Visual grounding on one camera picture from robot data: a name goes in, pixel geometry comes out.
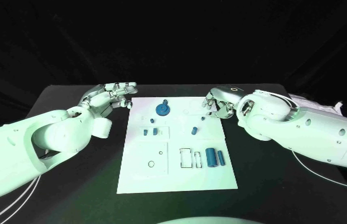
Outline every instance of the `table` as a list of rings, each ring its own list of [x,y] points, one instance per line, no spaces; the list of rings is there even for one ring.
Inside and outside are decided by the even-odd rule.
[[[205,96],[214,86],[139,85],[132,96]],[[234,86],[288,96],[278,84]],[[27,116],[68,109],[91,87],[49,86]],[[347,222],[347,188],[311,174],[275,141],[252,138],[237,126],[236,116],[221,124],[239,189],[116,194],[129,110],[116,109],[108,119],[108,139],[93,137],[80,154],[42,175],[33,195],[7,223],[153,224],[191,216],[231,216],[265,224]],[[312,170],[344,182],[335,166],[298,156]],[[0,198],[1,209],[25,188]]]

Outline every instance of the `black curtain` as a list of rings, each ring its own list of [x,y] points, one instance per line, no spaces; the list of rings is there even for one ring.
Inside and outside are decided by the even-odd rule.
[[[0,0],[0,124],[48,85],[281,83],[343,99],[347,0]]]

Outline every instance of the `small blue object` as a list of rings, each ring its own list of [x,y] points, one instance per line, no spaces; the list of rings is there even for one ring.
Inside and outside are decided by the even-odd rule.
[[[156,107],[156,113],[159,116],[166,116],[169,114],[169,106],[168,106],[168,100],[163,100],[162,104],[158,105]]]
[[[208,167],[217,167],[217,159],[215,159],[215,149],[214,148],[207,148],[205,149],[207,150],[207,152],[205,152],[205,157],[207,157],[207,166]]]
[[[191,132],[191,133],[192,133],[192,135],[195,135],[195,134],[197,134],[197,131],[198,131],[198,128],[197,128],[197,127],[194,127],[194,128],[192,128],[192,132]]]
[[[217,153],[218,153],[218,159],[220,159],[218,161],[220,161],[220,165],[226,165],[221,150],[218,150]]]

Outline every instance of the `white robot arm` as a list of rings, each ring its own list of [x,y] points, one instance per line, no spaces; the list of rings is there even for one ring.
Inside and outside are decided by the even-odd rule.
[[[134,82],[97,85],[68,110],[54,110],[0,127],[0,196],[68,160],[91,136],[108,137],[113,123],[106,117],[114,108],[132,108],[124,94],[136,92]],[[33,144],[46,155],[38,157]]]
[[[239,126],[259,140],[281,146],[325,163],[347,167],[347,118],[299,107],[288,97],[256,90],[252,94],[233,86],[217,86],[202,107],[220,110],[207,115],[227,119],[236,113]]]

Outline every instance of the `dark table surface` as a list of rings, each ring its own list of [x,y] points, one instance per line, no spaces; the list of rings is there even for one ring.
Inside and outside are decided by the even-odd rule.
[[[214,86],[139,85],[132,97],[205,96]],[[278,84],[234,86],[288,95]],[[49,86],[29,117],[77,105],[91,87]],[[116,109],[108,119],[108,139],[93,137],[80,154],[42,175],[33,195],[7,223],[153,224],[191,216],[231,216],[266,224],[347,223],[347,188],[311,174],[275,141],[252,138],[237,126],[236,116],[221,124],[239,189],[117,194],[129,109]],[[344,182],[335,166],[299,158],[314,171]],[[25,188],[0,198],[1,209]]]

